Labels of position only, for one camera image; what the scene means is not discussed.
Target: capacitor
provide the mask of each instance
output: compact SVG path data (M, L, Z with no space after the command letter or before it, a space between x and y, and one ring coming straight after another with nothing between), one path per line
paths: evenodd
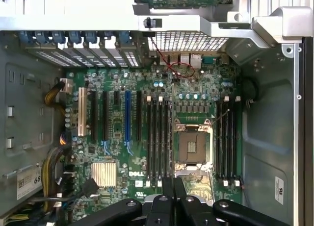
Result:
M223 82L221 83L221 85L222 85L223 87L227 87L227 86L228 86L228 82L223 81Z
M127 193L128 193L128 188L123 188L123 189L121 190L121 193L122 193L122 194L127 194Z

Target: red wire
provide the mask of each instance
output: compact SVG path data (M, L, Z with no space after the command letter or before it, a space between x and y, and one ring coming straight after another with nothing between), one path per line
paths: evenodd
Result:
M153 40L153 38L151 37L151 40L152 40L152 43L153 45L155 46L156 48L156 51L158 52L158 54L160 55L161 59L163 60L163 62L167 65L167 68L172 71L177 77L182 77L182 78L190 78L190 77L193 77L194 74L195 74L195 69L193 68L193 66L189 63L183 63L183 62L174 62L172 64L169 64L168 63L168 60L165 59L164 55L162 54L162 52L158 49L157 47L157 44L155 43L155 41ZM193 71L193 73L191 75L181 75L179 74L176 70L174 70L172 68L173 65L177 65L177 64L183 64L183 65L186 65L188 67L191 68L191 70Z

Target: gray metal panel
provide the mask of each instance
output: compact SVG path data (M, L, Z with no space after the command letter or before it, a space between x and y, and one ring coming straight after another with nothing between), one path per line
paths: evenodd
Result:
M298 52L291 46L297 66ZM259 56L243 70L244 75L257 79L261 95L243 113L246 194L254 210L293 225L298 221L297 171L293 174L298 155L298 70L280 46ZM284 181L283 204L275 200L276 177Z
M30 168L38 170L46 154L58 141L60 122L51 108L43 104L44 94L54 84L60 71L22 54L17 38L11 33L0 35L0 215L40 190L17 201L17 175ZM8 117L8 107L13 117ZM13 138L8 149L7 138Z

